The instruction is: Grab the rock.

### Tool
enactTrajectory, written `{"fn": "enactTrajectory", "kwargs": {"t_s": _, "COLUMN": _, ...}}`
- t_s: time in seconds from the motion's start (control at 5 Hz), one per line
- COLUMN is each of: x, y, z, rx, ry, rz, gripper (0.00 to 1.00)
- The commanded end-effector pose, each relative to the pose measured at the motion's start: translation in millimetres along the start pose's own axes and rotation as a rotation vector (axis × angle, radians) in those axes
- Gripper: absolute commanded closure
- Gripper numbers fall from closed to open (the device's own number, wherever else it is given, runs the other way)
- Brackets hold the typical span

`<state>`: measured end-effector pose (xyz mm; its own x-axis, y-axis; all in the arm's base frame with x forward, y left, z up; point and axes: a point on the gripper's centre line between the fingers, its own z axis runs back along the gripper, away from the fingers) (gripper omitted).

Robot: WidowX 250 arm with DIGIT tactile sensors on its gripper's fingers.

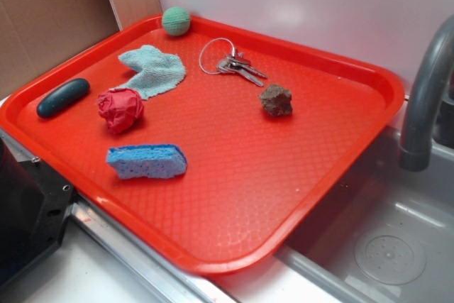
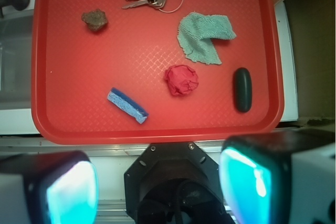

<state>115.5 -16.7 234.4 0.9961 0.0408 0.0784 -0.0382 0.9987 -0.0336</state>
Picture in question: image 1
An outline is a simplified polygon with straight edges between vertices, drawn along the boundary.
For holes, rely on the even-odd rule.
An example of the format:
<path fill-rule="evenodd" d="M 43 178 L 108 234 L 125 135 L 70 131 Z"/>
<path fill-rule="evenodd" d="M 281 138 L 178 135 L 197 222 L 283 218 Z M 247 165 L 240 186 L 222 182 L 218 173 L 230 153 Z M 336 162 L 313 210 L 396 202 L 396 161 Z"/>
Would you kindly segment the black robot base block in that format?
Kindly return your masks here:
<path fill-rule="evenodd" d="M 18 161 L 1 142 L 2 290 L 61 246 L 75 194 L 45 161 Z"/>

